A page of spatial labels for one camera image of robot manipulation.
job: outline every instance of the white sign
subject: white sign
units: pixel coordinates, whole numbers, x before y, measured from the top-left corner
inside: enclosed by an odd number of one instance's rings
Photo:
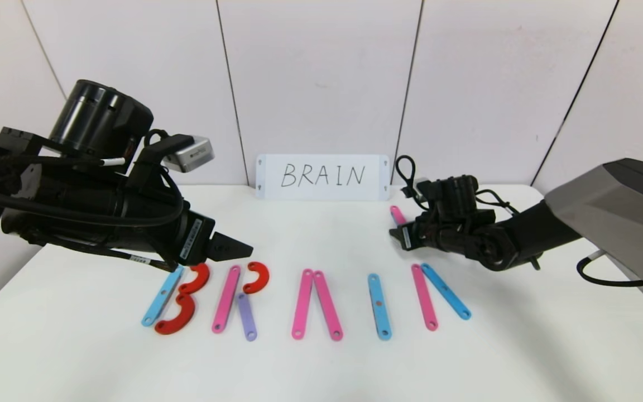
[[[266,199],[386,200],[386,155],[260,155],[257,196]]]

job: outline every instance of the white cable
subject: white cable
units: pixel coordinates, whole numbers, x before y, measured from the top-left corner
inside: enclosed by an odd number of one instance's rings
[[[120,166],[120,165],[125,165],[126,158],[110,158],[110,159],[102,159],[102,161],[103,161],[102,166]]]
[[[602,255],[607,254],[606,251],[604,250],[597,250],[595,252],[592,252],[592,254],[588,255],[587,258],[589,258],[590,261],[594,261],[599,257],[602,257]]]

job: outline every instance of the pink plastic strip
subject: pink plastic strip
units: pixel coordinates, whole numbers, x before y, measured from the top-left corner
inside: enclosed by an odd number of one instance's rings
[[[306,331],[306,314],[309,312],[309,299],[311,298],[311,280],[314,272],[304,270],[301,273],[301,284],[299,285],[299,296],[296,298],[296,310],[294,311],[294,322],[291,325],[291,336],[294,339],[304,338]]]
[[[423,321],[426,322],[426,328],[428,328],[429,331],[435,331],[438,329],[438,320],[436,319],[436,311],[433,309],[433,303],[431,303],[431,295],[428,293],[426,277],[423,276],[421,265],[411,265],[411,272],[413,272],[413,281],[416,282],[418,301],[421,302]]]
[[[232,309],[232,300],[234,299],[234,291],[237,289],[237,281],[239,280],[239,273],[242,270],[239,265],[230,268],[227,274],[225,286],[222,288],[222,295],[220,302],[217,304],[217,313],[215,313],[215,320],[212,322],[212,332],[221,333],[225,331],[227,326],[227,318]]]
[[[406,223],[406,218],[404,217],[404,214],[401,213],[401,209],[395,205],[391,206],[391,216],[393,217],[394,222],[396,222],[396,226],[401,226]]]
[[[341,341],[344,338],[344,331],[342,331],[342,324],[339,323],[337,311],[334,309],[332,295],[329,293],[329,287],[327,286],[327,280],[324,279],[323,272],[314,272],[314,285],[316,285],[316,294],[319,295],[321,310],[324,311],[324,319],[327,320],[329,335],[332,336],[332,340]]]

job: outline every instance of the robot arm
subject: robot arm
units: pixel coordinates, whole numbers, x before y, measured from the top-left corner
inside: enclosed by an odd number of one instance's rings
[[[248,257],[252,247],[194,213],[168,174],[211,160],[209,140],[150,130],[153,114],[115,90],[79,80],[48,139],[0,133],[2,231],[32,244],[127,258],[172,271],[208,257]],[[152,135],[160,140],[150,144]],[[130,173],[128,167],[145,145]],[[40,157],[42,148],[60,157]],[[164,261],[112,249],[157,252]]]
[[[643,285],[643,162],[606,163],[548,193],[543,201],[507,221],[495,222],[495,211],[477,209],[473,176],[421,181],[406,196],[428,203],[415,221],[390,230],[404,250],[434,247],[479,261],[490,270],[506,270],[530,262],[552,248],[585,237],[632,270],[641,281],[603,285]],[[588,259],[578,264],[584,273]]]

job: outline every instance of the white table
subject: white table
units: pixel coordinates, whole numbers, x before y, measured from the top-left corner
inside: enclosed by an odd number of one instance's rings
[[[541,199],[528,186],[491,188],[520,209]],[[459,255],[395,247],[388,206],[418,213],[398,191],[388,203],[270,202],[245,186],[183,193],[270,267],[270,283],[251,297],[258,339],[243,338],[237,309],[224,333],[211,331],[232,262],[212,262],[192,321],[161,336],[140,320],[165,272],[46,246],[0,292],[0,400],[643,401],[643,295],[584,282],[574,267],[594,251],[585,240],[547,252],[540,272],[490,272]],[[461,320],[429,284],[440,328],[427,331],[414,262],[435,267],[472,319]],[[329,338],[314,294],[306,337],[291,338],[306,267],[326,273],[341,342]],[[591,270],[625,278],[604,258]],[[388,342],[375,331],[370,272],[382,279]],[[171,303],[164,317],[177,309]]]

